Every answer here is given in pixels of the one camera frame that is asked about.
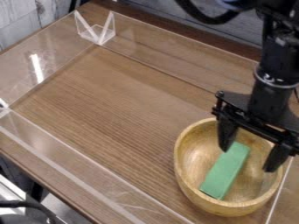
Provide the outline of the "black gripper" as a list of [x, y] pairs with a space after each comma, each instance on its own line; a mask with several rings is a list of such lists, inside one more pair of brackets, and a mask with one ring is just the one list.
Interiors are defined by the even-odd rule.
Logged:
[[288, 107], [294, 90], [256, 80], [251, 94], [219, 91], [212, 114], [216, 116], [219, 147], [224, 152], [243, 128], [275, 144], [263, 170], [275, 172], [290, 155], [299, 155], [299, 117]]

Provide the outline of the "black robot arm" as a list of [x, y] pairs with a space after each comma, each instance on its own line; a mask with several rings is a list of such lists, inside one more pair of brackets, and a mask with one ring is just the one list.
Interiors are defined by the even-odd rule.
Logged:
[[219, 147], [226, 151], [244, 129], [274, 144], [264, 165], [275, 172], [299, 155], [299, 115], [290, 98], [299, 88], [299, 0], [218, 0], [223, 8], [256, 10], [263, 19], [262, 59], [250, 94], [216, 93]]

